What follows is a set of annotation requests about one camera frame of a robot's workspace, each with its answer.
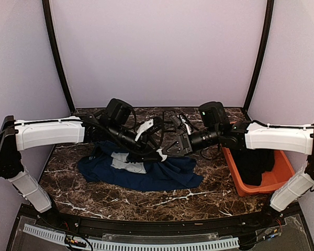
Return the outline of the round gold white brooch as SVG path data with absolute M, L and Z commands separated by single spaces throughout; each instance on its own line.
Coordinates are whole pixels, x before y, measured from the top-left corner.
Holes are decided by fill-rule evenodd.
M 167 159 L 167 155 L 162 153 L 162 149 L 158 149 L 156 152 L 157 152 L 157 153 L 160 155 L 160 157 L 161 157 L 160 162 L 163 162 L 163 161 L 165 161 L 165 160 Z

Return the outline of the black brooch box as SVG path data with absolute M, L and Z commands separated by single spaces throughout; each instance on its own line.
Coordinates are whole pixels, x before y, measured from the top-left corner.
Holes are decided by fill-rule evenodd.
M 176 115 L 174 109 L 164 109 L 162 111 L 162 119 L 164 121 L 164 130 L 166 133 L 176 132 L 176 126 L 171 120 L 171 116 Z

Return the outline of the blue printed t-shirt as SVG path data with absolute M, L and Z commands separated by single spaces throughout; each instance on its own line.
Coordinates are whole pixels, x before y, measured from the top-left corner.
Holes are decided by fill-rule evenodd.
M 101 141 L 89 156 L 78 161 L 79 172 L 88 182 L 105 182 L 136 191 L 172 191 L 197 188 L 203 182 L 195 174 L 196 160 L 165 157 L 161 162 L 135 162 L 130 153 L 109 141 Z

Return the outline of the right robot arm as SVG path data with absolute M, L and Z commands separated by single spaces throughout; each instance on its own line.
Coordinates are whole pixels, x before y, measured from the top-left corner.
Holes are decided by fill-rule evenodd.
M 269 226 L 277 212 L 285 210 L 314 186 L 314 123 L 304 125 L 264 124 L 257 120 L 230 123 L 221 102 L 207 102 L 198 108 L 205 129 L 177 136 L 162 153 L 186 156 L 220 144 L 235 150 L 283 150 L 308 156 L 306 164 L 273 193 L 269 205 L 257 214 L 257 223 Z

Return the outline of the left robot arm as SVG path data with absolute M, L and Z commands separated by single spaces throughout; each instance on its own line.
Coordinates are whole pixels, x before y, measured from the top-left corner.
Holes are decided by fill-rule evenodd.
M 21 161 L 21 152 L 39 146 L 62 143 L 95 143 L 109 140 L 127 150 L 136 162 L 160 162 L 166 159 L 152 134 L 164 130 L 164 122 L 154 117 L 139 126 L 126 128 L 134 108 L 113 98 L 105 110 L 48 120 L 15 120 L 6 116 L 0 130 L 0 178 L 8 180 L 40 213 L 52 228 L 63 224 L 63 215 Z

